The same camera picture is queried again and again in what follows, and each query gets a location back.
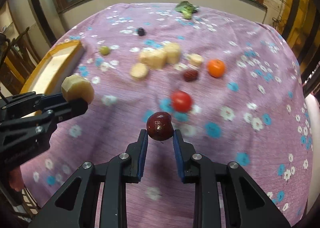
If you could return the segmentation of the large peeled banana chunk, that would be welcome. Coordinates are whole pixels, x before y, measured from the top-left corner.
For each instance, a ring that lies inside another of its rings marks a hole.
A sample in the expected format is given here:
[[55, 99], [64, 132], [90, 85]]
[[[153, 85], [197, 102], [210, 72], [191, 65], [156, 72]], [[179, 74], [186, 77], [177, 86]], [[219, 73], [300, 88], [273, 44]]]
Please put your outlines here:
[[90, 104], [94, 99], [94, 88], [91, 83], [76, 74], [65, 78], [61, 85], [61, 92], [67, 102], [81, 98]]

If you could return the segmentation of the yellow rimmed white tray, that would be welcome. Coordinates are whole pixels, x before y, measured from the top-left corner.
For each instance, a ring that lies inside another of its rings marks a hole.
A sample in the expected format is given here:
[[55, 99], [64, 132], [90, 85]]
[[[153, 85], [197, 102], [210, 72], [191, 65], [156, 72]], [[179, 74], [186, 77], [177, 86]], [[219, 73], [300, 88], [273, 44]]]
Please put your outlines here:
[[31, 91], [46, 95], [60, 93], [62, 82], [73, 74], [84, 52], [85, 49], [79, 40], [56, 45], [33, 70], [24, 83], [21, 93]]

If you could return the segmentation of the green grape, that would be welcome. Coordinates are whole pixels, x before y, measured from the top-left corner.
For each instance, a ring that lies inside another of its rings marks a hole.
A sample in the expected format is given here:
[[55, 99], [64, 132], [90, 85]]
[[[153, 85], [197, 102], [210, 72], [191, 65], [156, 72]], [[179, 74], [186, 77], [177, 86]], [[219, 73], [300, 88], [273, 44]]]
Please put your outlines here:
[[108, 46], [101, 46], [99, 52], [102, 56], [107, 56], [110, 54], [111, 50]]

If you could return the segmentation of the red tomato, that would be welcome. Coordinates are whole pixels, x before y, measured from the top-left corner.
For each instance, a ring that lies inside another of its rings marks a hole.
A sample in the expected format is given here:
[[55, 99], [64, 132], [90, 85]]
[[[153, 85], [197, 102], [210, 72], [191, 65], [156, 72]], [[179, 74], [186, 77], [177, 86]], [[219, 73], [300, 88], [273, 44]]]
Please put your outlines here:
[[193, 100], [189, 94], [184, 91], [175, 91], [171, 94], [172, 108], [177, 112], [189, 112], [193, 105]]

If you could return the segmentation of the purple floral tablecloth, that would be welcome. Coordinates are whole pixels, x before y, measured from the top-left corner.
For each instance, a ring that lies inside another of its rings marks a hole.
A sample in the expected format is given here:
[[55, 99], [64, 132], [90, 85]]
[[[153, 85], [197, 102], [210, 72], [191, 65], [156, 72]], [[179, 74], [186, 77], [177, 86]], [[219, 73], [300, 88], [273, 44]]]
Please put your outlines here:
[[[142, 27], [146, 34], [139, 36]], [[272, 27], [210, 8], [192, 20], [174, 4], [116, 4], [74, 26], [60, 42], [80, 40], [85, 54], [76, 74], [92, 83], [87, 112], [60, 123], [50, 149], [21, 167], [25, 186], [39, 205], [85, 161], [100, 164], [125, 151], [158, 111], [171, 114], [183, 139], [214, 162], [238, 162], [291, 225], [303, 215], [312, 174], [312, 133], [295, 55]], [[130, 75], [142, 51], [178, 43], [177, 64], [149, 69], [145, 79]], [[107, 56], [101, 46], [111, 50]], [[204, 58], [200, 67], [189, 55]], [[221, 78], [207, 63], [225, 63]], [[195, 69], [196, 81], [183, 80]], [[171, 94], [193, 100], [177, 112]]]

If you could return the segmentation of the red jujube date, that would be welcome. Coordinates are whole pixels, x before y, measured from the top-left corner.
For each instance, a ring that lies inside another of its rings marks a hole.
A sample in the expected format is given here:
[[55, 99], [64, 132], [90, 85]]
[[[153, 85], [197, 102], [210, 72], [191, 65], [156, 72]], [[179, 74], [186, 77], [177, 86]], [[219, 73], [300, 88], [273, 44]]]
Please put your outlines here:
[[196, 81], [198, 79], [199, 73], [195, 69], [185, 70], [183, 73], [183, 80], [186, 82]]

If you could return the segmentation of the dark purple grape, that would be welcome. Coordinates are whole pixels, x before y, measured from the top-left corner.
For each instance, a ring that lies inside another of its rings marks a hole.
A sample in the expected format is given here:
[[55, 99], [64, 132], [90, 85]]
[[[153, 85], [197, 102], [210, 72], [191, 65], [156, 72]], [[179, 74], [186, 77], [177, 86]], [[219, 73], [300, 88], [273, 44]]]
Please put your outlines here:
[[145, 36], [146, 31], [145, 31], [142, 27], [139, 27], [139, 28], [137, 29], [137, 34], [138, 34], [139, 36]]

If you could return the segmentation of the orange tangerine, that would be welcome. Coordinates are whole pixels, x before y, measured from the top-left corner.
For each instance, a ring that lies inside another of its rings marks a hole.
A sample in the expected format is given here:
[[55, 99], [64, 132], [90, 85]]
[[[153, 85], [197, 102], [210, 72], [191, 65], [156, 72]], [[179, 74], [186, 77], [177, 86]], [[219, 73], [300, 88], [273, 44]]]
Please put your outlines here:
[[214, 78], [221, 78], [225, 73], [225, 63], [218, 59], [213, 59], [207, 63], [207, 71]]

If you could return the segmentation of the green leafy vegetable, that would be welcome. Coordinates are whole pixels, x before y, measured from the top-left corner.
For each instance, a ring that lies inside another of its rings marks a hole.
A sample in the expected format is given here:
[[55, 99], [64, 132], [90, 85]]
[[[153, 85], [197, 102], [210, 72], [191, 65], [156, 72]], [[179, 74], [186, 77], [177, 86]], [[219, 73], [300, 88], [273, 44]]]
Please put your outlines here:
[[182, 1], [175, 6], [175, 11], [180, 12], [184, 19], [191, 20], [194, 13], [197, 13], [199, 10], [198, 6], [194, 6], [188, 1]]

